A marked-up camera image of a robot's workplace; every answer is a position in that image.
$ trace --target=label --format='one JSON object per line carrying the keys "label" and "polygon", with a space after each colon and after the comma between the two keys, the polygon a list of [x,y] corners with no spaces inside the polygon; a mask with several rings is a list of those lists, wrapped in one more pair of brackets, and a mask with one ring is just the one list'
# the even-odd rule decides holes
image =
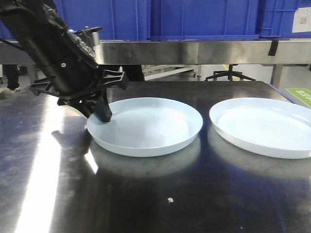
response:
{"label": "label", "polygon": [[311,91],[304,88],[286,88],[288,92],[311,108]]}
{"label": "label", "polygon": [[298,8],[294,16],[293,33],[311,32],[311,7]]}

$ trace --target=metal shelf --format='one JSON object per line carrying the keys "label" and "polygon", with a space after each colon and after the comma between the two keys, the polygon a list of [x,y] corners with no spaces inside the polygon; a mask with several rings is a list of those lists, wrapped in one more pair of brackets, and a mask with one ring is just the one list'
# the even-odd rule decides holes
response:
{"label": "metal shelf", "polygon": [[[268,55],[277,46],[275,55]],[[101,41],[98,64],[309,64],[311,38],[256,41]],[[0,64],[33,64],[22,51],[0,43]]]}

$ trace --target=plate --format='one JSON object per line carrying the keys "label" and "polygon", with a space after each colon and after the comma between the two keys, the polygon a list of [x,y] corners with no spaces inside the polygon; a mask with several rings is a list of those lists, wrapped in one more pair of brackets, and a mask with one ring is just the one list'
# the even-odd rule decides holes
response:
{"label": "plate", "polygon": [[109,123],[96,114],[87,129],[104,149],[126,156],[153,157],[189,145],[203,125],[201,115],[187,104],[162,98],[134,98],[113,102]]}
{"label": "plate", "polygon": [[237,98],[215,104],[210,119],[228,142],[284,159],[311,157],[311,109],[279,100]]}

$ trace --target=shoe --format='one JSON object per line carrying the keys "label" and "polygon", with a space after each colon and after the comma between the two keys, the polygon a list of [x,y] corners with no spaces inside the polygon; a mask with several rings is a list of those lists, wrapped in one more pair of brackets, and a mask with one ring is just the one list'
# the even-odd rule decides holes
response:
{"label": "shoe", "polygon": [[20,87],[18,87],[18,88],[15,88],[15,90],[13,92],[20,92],[20,91],[21,91],[21,89],[20,89]]}
{"label": "shoe", "polygon": [[20,91],[21,91],[21,89],[19,87],[15,88],[14,90],[6,88],[2,91],[2,94],[5,96],[10,96],[10,95],[14,94],[15,92],[20,92]]}

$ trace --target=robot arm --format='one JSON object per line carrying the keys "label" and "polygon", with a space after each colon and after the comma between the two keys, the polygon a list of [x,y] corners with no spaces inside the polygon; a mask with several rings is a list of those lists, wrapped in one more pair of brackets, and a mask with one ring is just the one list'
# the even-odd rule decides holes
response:
{"label": "robot arm", "polygon": [[31,86],[39,95],[59,98],[86,117],[96,112],[103,122],[112,116],[106,88],[127,86],[124,73],[99,69],[95,53],[57,15],[51,0],[1,0],[0,20],[46,75]]}

